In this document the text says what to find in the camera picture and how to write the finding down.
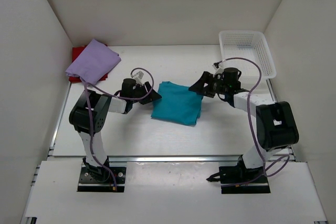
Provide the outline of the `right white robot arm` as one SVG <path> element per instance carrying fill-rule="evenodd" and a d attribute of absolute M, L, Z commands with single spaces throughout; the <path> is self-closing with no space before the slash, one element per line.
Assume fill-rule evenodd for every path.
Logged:
<path fill-rule="evenodd" d="M 280 150 L 298 143 L 299 133 L 290 104 L 264 101 L 251 94 L 241 87 L 241 74 L 232 67 L 215 74 L 205 71 L 188 90 L 209 98 L 223 95 L 224 102 L 248 114 L 250 127 L 256 119 L 256 128 L 252 129 L 255 146 L 242 155 L 240 166 L 236 168 L 236 177 L 247 182 L 254 177 L 254 169 L 261 168 Z"/>

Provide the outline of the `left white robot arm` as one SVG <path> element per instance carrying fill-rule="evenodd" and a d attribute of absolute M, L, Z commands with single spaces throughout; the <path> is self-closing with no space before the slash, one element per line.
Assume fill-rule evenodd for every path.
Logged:
<path fill-rule="evenodd" d="M 124 79 L 121 89 L 114 95 L 99 94 L 84 85 L 83 93 L 70 112 L 69 123 L 82 139 L 86 153 L 84 163 L 93 167 L 93 178 L 105 182 L 110 176 L 101 137 L 108 113 L 128 114 L 135 103 L 146 105 L 161 99 L 149 82 L 141 84 L 132 78 Z"/>

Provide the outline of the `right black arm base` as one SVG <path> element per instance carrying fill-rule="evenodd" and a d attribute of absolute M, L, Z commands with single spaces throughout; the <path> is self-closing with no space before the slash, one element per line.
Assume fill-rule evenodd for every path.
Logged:
<path fill-rule="evenodd" d="M 210 175 L 208 182 L 220 182 L 222 195 L 269 194 L 268 179 L 263 169 L 245 169 L 240 166 L 220 166 L 219 172 Z"/>

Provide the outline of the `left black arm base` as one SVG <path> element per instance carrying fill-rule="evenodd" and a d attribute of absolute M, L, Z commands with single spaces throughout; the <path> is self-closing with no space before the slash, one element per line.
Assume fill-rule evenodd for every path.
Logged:
<path fill-rule="evenodd" d="M 114 185 L 114 180 L 110 173 L 104 168 L 102 174 L 97 174 L 85 167 L 81 166 L 81 171 L 78 179 L 78 192 L 98 192 L 98 193 L 123 193 L 125 190 L 125 179 L 127 174 L 126 166 L 110 167 L 113 172 L 117 185 Z"/>

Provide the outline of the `teal t shirt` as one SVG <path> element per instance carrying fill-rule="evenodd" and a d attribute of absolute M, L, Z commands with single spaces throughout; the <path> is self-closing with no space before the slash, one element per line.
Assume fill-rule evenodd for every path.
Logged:
<path fill-rule="evenodd" d="M 201 116 L 203 96 L 188 87 L 163 81 L 159 85 L 161 99 L 153 102 L 151 118 L 186 126 L 195 126 Z"/>

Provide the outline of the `lilac t shirt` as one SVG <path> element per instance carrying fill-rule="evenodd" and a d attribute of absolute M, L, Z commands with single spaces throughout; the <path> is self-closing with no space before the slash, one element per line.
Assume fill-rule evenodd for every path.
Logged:
<path fill-rule="evenodd" d="M 77 77 L 86 83 L 96 84 L 120 62 L 121 58 L 117 52 L 92 39 L 65 73 L 69 77 Z"/>

